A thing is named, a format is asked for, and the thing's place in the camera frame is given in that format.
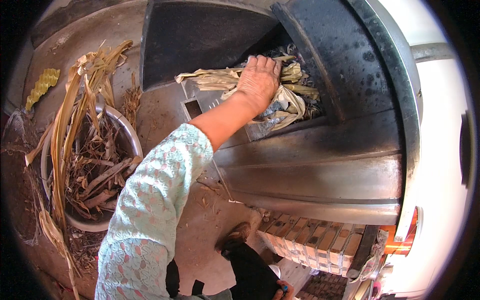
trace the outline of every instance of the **light blue lace sleeve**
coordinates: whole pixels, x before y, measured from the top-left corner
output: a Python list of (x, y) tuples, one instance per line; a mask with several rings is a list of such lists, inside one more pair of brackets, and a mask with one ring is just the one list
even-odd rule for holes
[[(120, 193), (98, 252), (96, 299), (169, 299), (165, 276), (177, 224), (212, 155), (208, 138), (183, 124), (143, 159)], [(222, 293), (202, 299), (231, 299), (229, 290)]]

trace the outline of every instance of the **leg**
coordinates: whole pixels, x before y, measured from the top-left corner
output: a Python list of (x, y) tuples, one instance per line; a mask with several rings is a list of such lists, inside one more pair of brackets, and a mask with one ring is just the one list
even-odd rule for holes
[(170, 298), (175, 298), (180, 291), (180, 274), (175, 259), (167, 265), (165, 284)]
[(271, 300), (281, 288), (278, 277), (263, 259), (245, 242), (250, 224), (243, 222), (219, 243), (216, 248), (232, 264), (237, 284), (230, 288), (233, 300)]
[(279, 279), (258, 253), (246, 243), (228, 254), (237, 284), (230, 288), (233, 300), (272, 300), (281, 288)]

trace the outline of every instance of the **wrinkled hand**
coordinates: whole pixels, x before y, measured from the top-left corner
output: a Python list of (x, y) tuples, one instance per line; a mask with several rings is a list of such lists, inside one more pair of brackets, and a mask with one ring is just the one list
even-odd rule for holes
[(282, 62), (265, 56), (250, 56), (243, 70), (237, 93), (243, 93), (248, 104), (260, 114), (270, 105), (279, 85)]
[(287, 281), (284, 280), (277, 280), (276, 282), (277, 284), (282, 286), (282, 289), (285, 286), (287, 286), (288, 289), (285, 295), (283, 294), (283, 291), (281, 289), (277, 290), (272, 300), (292, 300), (293, 296), (295, 295), (295, 289), (293, 288), (293, 286), (291, 286), (290, 284), (288, 284)]

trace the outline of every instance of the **black pants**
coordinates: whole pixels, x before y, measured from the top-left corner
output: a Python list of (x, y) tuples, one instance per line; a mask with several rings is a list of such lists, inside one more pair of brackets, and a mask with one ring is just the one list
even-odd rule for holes
[[(230, 288), (233, 300), (272, 300), (281, 288), (278, 277), (263, 259), (245, 243), (227, 247), (222, 255), (230, 260), (237, 284)], [(180, 276), (175, 260), (167, 266), (167, 292), (174, 298), (180, 288)]]

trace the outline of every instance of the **concrete floor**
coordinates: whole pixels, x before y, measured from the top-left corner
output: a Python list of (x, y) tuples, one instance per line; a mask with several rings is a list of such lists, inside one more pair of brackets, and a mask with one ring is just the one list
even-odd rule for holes
[[(123, 103), (121, 96), (131, 87), (132, 72), (135, 72), (138, 80), (145, 6), (146, 1), (138, 0), (98, 11), (63, 28), (35, 50), (25, 81), (23, 99), (30, 93), (45, 68), (61, 70), (57, 86), (50, 88), (35, 105), (34, 121), (37, 128), (44, 128), (61, 105), (70, 66), (83, 54), (96, 51), (103, 40), (106, 40), (105, 45), (112, 47), (123, 40), (133, 40), (133, 47), (125, 52), (127, 62), (116, 69), (112, 78), (115, 106), (120, 110)], [(180, 106), (180, 101), (185, 99), (181, 85), (175, 82), (142, 95), (137, 114), (137, 133), (144, 154), (185, 122)], [(229, 203), (217, 180), (217, 173), (210, 166), (199, 181), (220, 188), (220, 192), (205, 190), (204, 185), (195, 183), (178, 226), (175, 260), (180, 270), (180, 292), (185, 295), (191, 293), (195, 279), (205, 283), (206, 294), (218, 293), (233, 286), (235, 277), (230, 263), (214, 251), (214, 244), (239, 222), (249, 221), (256, 228), (261, 221), (262, 216), (257, 210), (243, 204)], [(207, 209), (196, 203), (203, 197), (209, 203)], [(24, 205), (27, 204), (15, 205), (16, 214), (29, 214), (23, 209)], [(40, 238), (38, 246), (19, 244), (27, 258), (40, 270), (40, 274), (47, 274), (49, 278), (70, 286), (65, 261), (45, 237)], [(271, 252), (266, 249), (256, 231), (252, 231), (248, 244), (271, 260)], [(85, 272), (82, 278), (77, 279), (80, 294), (92, 299), (96, 279), (95, 270)]]

